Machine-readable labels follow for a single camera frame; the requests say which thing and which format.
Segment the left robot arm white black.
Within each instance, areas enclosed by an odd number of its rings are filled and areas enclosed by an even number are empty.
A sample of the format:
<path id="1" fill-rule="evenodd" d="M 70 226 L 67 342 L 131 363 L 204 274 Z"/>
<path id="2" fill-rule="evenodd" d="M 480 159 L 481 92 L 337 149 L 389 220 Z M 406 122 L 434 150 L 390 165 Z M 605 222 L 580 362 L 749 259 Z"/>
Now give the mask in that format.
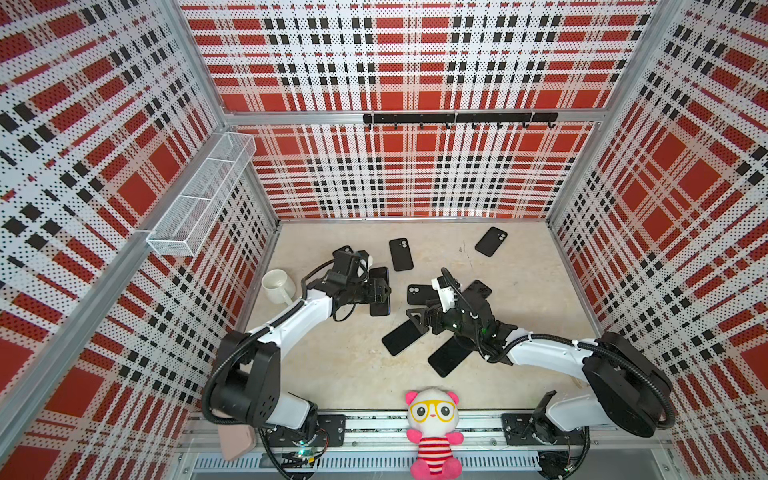
<path id="1" fill-rule="evenodd" d="M 372 257 L 345 246 L 300 282 L 300 296 L 260 327 L 233 331 L 221 340 L 203 387 L 201 412 L 212 424 L 284 428 L 303 441 L 318 430 L 317 406 L 281 387 L 282 359 L 320 323 L 343 307 L 385 304 L 391 289 L 374 278 Z"/>

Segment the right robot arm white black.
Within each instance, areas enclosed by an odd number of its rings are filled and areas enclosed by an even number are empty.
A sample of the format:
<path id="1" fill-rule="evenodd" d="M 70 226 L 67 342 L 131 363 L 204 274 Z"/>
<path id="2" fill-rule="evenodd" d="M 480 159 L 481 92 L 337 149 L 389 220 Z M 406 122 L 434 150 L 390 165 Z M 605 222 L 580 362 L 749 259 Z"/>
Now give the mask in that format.
<path id="1" fill-rule="evenodd" d="M 440 376 L 476 352 L 490 365 L 537 367 L 587 384 L 581 393 L 544 394 L 529 421 L 541 442 L 604 425 L 649 438 L 675 425 L 671 381 L 623 336 L 606 332 L 596 339 L 568 339 L 504 323 L 493 314 L 483 283 L 462 289 L 447 269 L 431 287 L 433 299 L 406 315 L 420 335 L 451 333 L 429 358 Z"/>

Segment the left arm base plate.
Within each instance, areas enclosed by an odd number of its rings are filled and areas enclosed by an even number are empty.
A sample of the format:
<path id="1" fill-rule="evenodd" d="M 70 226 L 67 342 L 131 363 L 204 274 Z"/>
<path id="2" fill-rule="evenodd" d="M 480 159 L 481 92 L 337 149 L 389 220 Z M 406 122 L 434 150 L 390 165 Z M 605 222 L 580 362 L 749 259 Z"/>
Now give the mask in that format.
<path id="1" fill-rule="evenodd" d="M 346 422 L 343 414 L 321 414 L 300 430 L 283 426 L 268 430 L 266 438 L 270 447 L 340 447 L 345 439 Z"/>

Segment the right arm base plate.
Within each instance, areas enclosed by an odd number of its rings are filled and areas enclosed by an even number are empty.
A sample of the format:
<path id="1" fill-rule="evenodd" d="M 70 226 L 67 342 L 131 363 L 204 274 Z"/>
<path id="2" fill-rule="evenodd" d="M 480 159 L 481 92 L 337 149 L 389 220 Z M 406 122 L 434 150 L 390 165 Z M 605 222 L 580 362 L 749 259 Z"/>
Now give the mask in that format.
<path id="1" fill-rule="evenodd" d="M 532 413 L 503 413 L 502 433 L 508 446 L 568 447 L 584 443 L 581 429 L 562 431 Z"/>

